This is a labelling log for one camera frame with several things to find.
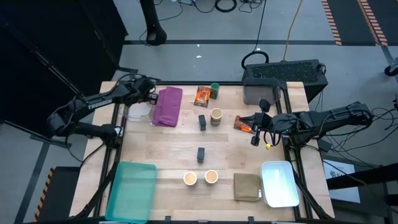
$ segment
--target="purple cloth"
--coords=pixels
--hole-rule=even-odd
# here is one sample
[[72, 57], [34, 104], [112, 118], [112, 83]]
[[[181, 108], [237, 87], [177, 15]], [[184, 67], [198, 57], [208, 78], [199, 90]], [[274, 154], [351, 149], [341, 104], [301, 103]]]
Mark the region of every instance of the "purple cloth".
[[154, 112], [153, 125], [176, 127], [180, 114], [182, 89], [167, 87], [159, 91]]

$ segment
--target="gray floor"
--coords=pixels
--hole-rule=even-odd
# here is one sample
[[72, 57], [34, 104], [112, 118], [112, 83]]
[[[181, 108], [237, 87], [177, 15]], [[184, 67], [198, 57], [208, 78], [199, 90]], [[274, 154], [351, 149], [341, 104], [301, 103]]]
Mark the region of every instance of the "gray floor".
[[[145, 30], [145, 23], [139, 4], [134, 1], [114, 0], [130, 33], [126, 40], [137, 40]], [[197, 0], [202, 10], [211, 8], [213, 0]], [[299, 1], [268, 0], [262, 40], [285, 40]], [[250, 39], [255, 40], [261, 7], [253, 13], [246, 14], [237, 10], [224, 14], [214, 11], [200, 14], [193, 6], [183, 6], [182, 14], [167, 21], [162, 21], [170, 40], [183, 39]], [[178, 14], [177, 3], [164, 0], [157, 6], [159, 18]], [[301, 11], [295, 22], [291, 40], [333, 40], [320, 0], [304, 0]], [[163, 80], [240, 80], [243, 70], [241, 59], [254, 48], [254, 45], [161, 45], [146, 47], [144, 45], [125, 45], [120, 66], [139, 69]], [[270, 55], [271, 62], [282, 60], [284, 45], [259, 45], [258, 48]], [[389, 47], [393, 56], [398, 56], [398, 47]], [[354, 101], [366, 103], [369, 108], [392, 108], [397, 82], [394, 78], [383, 75], [387, 61], [379, 47], [339, 47], [335, 45], [291, 45], [287, 60], [306, 60], [317, 58], [327, 68], [329, 85], [325, 88], [323, 110], [347, 105]], [[262, 57], [250, 58], [247, 63], [262, 63]], [[114, 79], [122, 73], [116, 72]], [[315, 109], [317, 98], [310, 103]], [[388, 121], [376, 121], [369, 129], [350, 139], [346, 148], [361, 146], [382, 139], [392, 129], [385, 131]], [[343, 128], [336, 133], [346, 132], [352, 128]], [[398, 132], [392, 134], [382, 143], [372, 147], [353, 150], [352, 154], [359, 159], [373, 164], [390, 164], [397, 162], [395, 139]], [[83, 157], [86, 139], [72, 136], [72, 151]], [[41, 143], [29, 139], [29, 135], [6, 125], [0, 125], [0, 169], [3, 183], [0, 185], [0, 220], [1, 223], [12, 223], [16, 217], [19, 204], [26, 190], [32, 169], [39, 155]], [[68, 152], [52, 146], [45, 160], [42, 173], [35, 188], [34, 195], [25, 216], [25, 222], [32, 221], [39, 201], [48, 170], [52, 166], [78, 166]], [[398, 187], [390, 184], [395, 193]], [[380, 223], [382, 220], [354, 213], [336, 211], [339, 219], [352, 219], [359, 222]]]

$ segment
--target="olive green cloth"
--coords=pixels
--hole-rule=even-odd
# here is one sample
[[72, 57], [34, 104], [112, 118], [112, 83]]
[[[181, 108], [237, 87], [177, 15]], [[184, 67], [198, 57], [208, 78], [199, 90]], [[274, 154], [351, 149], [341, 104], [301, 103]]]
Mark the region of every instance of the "olive green cloth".
[[257, 174], [234, 174], [235, 200], [256, 202], [259, 200], [260, 177]]

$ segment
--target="teal plastic tray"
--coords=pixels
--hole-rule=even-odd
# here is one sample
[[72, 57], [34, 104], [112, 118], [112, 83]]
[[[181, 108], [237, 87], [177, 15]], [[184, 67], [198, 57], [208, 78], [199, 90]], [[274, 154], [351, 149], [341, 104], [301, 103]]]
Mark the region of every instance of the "teal plastic tray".
[[106, 207], [105, 219], [146, 223], [154, 202], [156, 178], [155, 165], [120, 162]]

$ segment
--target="coffee cup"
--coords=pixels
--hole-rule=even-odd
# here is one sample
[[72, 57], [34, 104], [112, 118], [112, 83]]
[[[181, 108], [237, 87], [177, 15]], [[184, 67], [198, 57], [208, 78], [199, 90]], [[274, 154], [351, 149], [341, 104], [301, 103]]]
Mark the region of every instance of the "coffee cup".
[[218, 180], [218, 173], [215, 170], [208, 170], [205, 174], [207, 184], [215, 184]]
[[223, 112], [219, 108], [214, 108], [210, 112], [210, 124], [214, 127], [217, 127], [221, 123], [221, 117], [223, 116]]
[[198, 182], [197, 174], [192, 171], [187, 172], [184, 174], [183, 181], [186, 185], [193, 187]]

